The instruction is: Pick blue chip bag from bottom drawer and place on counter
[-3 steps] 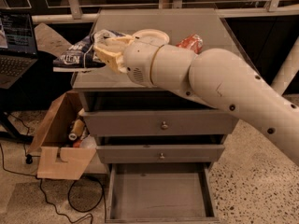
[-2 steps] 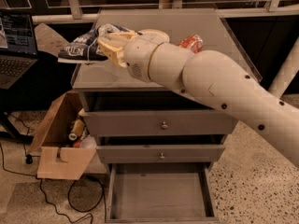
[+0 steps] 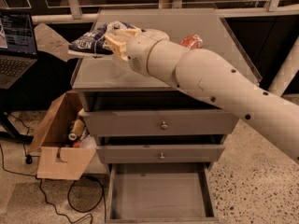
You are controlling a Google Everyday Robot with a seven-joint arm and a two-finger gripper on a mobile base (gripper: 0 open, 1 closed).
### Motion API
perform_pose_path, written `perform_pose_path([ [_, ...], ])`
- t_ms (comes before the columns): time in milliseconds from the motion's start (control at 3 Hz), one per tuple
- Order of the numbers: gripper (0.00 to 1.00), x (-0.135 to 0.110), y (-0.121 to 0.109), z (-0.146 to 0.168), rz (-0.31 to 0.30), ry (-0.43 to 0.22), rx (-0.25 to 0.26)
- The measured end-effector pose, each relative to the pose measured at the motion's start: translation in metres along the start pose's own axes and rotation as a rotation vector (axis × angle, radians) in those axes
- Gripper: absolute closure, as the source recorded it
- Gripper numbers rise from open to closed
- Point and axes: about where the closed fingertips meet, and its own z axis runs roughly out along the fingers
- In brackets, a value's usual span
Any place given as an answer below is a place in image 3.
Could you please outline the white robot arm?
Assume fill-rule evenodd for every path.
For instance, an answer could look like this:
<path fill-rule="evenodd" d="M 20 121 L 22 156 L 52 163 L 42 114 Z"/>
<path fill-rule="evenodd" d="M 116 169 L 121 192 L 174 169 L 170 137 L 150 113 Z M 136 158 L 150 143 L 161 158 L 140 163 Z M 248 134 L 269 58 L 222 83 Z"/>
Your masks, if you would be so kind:
<path fill-rule="evenodd" d="M 188 49 L 161 31 L 119 29 L 107 46 L 135 72 L 244 120 L 292 160 L 299 159 L 299 106 L 250 82 L 219 54 Z"/>

